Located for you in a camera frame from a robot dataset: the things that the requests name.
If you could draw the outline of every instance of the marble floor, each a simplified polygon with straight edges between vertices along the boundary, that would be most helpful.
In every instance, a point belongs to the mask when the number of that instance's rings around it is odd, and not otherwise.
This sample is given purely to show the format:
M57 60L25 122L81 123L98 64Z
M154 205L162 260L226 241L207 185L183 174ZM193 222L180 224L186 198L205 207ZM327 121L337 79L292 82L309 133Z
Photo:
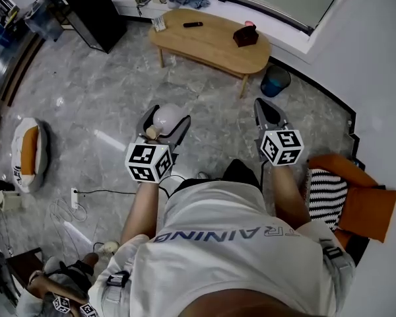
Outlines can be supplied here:
M161 69L147 38L149 27L130 22L110 54L90 49L76 32L67 30L56 43L46 42L34 58L0 126L0 179L10 182L11 140L20 119L38 118L50 131L44 185L36 193L22 195L23 209L0 212L0 240L13 254L40 246L46 257L72 262L77 254L91 251L91 243L119 239L132 195L81 197L87 215L77 211L79 221L62 209L68 222L57 221L50 215L50 205L57 198L70 203L72 187L134 192L137 183L124 167L126 152L97 133L128 145L135 138L137 120L154 104L172 102L191 114L174 173L193 177L201 170L216 178L239 158L259 178L253 101L262 96L262 74L249 80L246 97L238 100L241 81L226 73L168 54ZM350 154L350 116L324 94L292 76L290 86L272 101L300 130L306 146L293 167L297 182L304 177L308 157L331 151ZM269 173L266 164L264 196L271 209ZM173 178L162 185L170 192L176 182ZM160 192L161 208L165 201Z

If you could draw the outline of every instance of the person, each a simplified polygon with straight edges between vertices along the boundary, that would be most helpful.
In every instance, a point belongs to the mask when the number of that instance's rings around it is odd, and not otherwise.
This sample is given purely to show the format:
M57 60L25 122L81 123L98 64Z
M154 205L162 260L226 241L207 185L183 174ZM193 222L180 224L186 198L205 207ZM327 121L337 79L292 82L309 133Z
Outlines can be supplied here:
M54 308L55 295L69 299L71 315L81 317L79 307L88 302L87 292L91 288L91 276L98 262L98 254L87 254L82 261L66 266L57 257L51 257L43 271L35 271L16 306L18 317L64 317Z
M182 182L157 236L158 184L142 183L121 247L88 292L98 315L336 315L354 264L327 225L311 221L291 169L271 174L276 217L234 160L221 180Z

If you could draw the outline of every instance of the white t-shirt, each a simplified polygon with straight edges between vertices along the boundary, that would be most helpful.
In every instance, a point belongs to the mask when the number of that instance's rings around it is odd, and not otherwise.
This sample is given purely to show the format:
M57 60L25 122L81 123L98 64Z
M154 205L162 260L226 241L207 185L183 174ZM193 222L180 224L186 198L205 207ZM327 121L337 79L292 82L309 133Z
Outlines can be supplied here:
M166 204L164 228L152 240L125 243L91 288L101 317L175 317L195 299L226 289L270 295L307 314L335 314L335 289L317 242L339 242L321 221L293 230L267 214L248 184L207 182L181 190ZM126 287L107 287L121 270Z

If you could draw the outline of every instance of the table leg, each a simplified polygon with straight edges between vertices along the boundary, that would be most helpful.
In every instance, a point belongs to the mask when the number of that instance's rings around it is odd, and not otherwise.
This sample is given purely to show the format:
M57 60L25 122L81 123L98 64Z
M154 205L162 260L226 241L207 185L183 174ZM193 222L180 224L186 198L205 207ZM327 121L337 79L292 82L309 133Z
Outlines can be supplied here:
M248 74L245 74L245 75L244 75L244 79L242 80L242 87L241 87L240 93L239 93L239 98L243 98L243 97L244 97L244 94L245 94L245 86L246 86L246 83L248 82L248 77L249 77Z
M160 60L160 67L164 68L163 51L161 48L158 49L158 59Z

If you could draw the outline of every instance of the black and white striped pillow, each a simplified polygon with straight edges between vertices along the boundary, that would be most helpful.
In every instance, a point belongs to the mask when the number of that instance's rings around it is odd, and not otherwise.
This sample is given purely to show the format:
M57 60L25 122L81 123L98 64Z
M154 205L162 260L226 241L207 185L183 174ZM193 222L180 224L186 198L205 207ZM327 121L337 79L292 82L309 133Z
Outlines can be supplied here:
M340 176L323 169L311 169L309 176L311 220L321 219L335 231L346 201L348 184Z

